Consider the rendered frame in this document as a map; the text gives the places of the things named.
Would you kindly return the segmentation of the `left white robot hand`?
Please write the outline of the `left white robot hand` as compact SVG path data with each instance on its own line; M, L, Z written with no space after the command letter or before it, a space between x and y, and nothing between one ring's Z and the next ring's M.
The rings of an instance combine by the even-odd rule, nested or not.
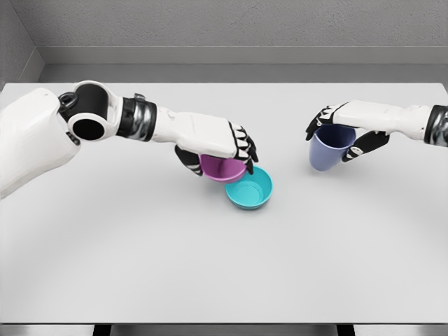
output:
M258 161L257 149L247 131L229 120L200 113L179 113L175 153L190 171L203 175L201 155L236 159L252 174Z

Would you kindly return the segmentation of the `teal bowl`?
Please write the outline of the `teal bowl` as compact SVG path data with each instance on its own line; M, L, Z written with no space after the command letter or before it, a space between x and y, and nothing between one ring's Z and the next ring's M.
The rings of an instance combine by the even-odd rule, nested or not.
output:
M246 172L238 181L225 185L225 192L231 203L244 210L263 207L272 196L272 191L271 176L257 166L253 168L253 174Z

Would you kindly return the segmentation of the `purple bowl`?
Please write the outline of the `purple bowl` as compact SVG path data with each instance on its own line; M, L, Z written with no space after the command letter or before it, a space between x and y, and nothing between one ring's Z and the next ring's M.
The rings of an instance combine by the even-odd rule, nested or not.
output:
M246 173L246 165L233 158L200 155L199 161L203 174L212 181L219 183L234 183Z

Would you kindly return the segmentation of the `blue cup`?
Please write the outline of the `blue cup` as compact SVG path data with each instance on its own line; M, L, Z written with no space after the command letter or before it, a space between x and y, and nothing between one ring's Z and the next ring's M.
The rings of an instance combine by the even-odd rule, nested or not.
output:
M356 131L343 125L323 125L310 141L309 162L319 171L326 172L337 165L356 140Z

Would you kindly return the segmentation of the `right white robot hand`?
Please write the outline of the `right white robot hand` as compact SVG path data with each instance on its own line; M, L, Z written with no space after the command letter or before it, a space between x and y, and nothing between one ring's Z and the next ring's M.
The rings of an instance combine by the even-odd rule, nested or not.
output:
M391 120L389 115L391 109L389 105L358 100L326 106L309 123L305 130L305 140L309 141L323 125L342 125L367 130L367 133L354 141L342 157L343 162L352 161L389 142L391 130L386 122Z

